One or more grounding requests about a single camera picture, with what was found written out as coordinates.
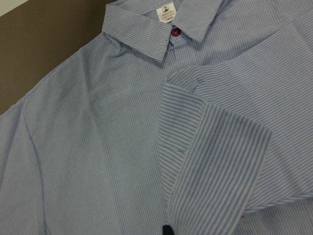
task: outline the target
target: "shirt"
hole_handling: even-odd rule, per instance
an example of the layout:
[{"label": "shirt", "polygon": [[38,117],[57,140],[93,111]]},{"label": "shirt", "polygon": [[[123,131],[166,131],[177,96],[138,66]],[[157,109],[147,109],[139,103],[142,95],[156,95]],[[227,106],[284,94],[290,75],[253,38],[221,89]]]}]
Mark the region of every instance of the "shirt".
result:
[{"label": "shirt", "polygon": [[3,234],[312,233],[312,1],[169,2],[107,5],[0,116]]}]

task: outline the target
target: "red button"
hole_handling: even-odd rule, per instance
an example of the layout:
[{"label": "red button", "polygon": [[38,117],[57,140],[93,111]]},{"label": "red button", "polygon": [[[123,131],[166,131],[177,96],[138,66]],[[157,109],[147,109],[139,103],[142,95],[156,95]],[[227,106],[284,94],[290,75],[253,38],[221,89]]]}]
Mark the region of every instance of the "red button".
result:
[{"label": "red button", "polygon": [[172,35],[173,35],[174,37],[179,36],[180,33],[181,33],[181,30],[180,30],[179,28],[173,28],[173,30],[172,30]]}]

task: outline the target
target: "shirt front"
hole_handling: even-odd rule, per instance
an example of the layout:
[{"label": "shirt front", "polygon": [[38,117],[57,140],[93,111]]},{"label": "shirt front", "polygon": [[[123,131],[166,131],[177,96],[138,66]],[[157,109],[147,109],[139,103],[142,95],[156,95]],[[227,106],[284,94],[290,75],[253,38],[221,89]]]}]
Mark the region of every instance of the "shirt front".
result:
[{"label": "shirt front", "polygon": [[[177,235],[230,234],[243,213],[312,195],[309,145],[289,155],[282,145],[310,139],[301,131],[284,138],[311,127],[300,112],[306,96],[287,99],[295,116],[268,117],[261,94],[274,85],[256,89],[246,61],[266,73],[261,62],[276,53],[260,57],[257,46],[280,48],[277,35],[308,53],[286,29],[312,22],[313,3],[174,1],[165,24],[156,9],[168,3],[107,5],[102,32],[0,116],[4,234],[160,235],[164,224]],[[276,126],[280,116],[302,119]]]}]

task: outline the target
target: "clothing tag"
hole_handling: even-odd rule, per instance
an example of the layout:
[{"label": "clothing tag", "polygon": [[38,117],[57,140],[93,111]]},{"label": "clothing tag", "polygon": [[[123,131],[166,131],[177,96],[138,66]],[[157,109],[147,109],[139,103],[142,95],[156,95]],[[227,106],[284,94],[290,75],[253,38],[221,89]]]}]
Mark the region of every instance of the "clothing tag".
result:
[{"label": "clothing tag", "polygon": [[156,13],[160,22],[163,22],[163,23],[171,22],[176,15],[176,9],[174,7],[174,3],[171,2],[167,5],[160,7],[159,9],[156,10]]}]

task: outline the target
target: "shirt collar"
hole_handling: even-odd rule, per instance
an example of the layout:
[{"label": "shirt collar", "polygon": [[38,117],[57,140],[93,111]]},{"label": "shirt collar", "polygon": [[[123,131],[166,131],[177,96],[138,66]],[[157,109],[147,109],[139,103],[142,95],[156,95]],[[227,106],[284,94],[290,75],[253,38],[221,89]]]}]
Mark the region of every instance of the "shirt collar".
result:
[{"label": "shirt collar", "polygon": [[[106,5],[102,31],[141,53],[163,61],[172,26],[142,14],[171,0],[118,0]],[[224,0],[183,0],[172,24],[201,42]]]}]

